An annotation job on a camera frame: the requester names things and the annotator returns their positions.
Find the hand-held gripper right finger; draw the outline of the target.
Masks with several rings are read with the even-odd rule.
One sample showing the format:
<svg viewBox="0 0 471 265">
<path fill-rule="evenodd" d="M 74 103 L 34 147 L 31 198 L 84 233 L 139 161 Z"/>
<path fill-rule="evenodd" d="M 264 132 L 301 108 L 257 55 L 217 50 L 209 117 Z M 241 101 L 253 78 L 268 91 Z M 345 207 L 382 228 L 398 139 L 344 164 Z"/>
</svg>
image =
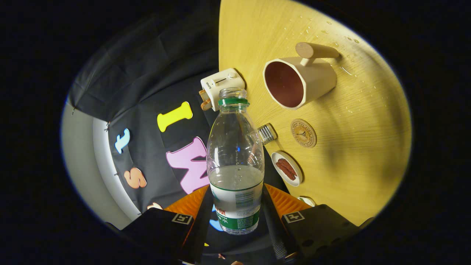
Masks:
<svg viewBox="0 0 471 265">
<path fill-rule="evenodd" d="M 262 189 L 262 206 L 278 260 L 321 258 L 360 232 L 329 206 L 310 206 L 269 184 Z"/>
</svg>

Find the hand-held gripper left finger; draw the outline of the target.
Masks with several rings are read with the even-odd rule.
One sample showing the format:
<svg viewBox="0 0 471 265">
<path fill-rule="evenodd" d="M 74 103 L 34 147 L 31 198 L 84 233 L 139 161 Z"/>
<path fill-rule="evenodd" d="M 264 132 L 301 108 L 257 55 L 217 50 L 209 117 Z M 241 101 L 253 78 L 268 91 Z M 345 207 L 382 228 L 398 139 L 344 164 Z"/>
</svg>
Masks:
<svg viewBox="0 0 471 265">
<path fill-rule="evenodd" d="M 197 264 L 212 206 L 213 194 L 205 185 L 165 209 L 146 210 L 120 236 L 142 252 L 147 264 Z"/>
</svg>

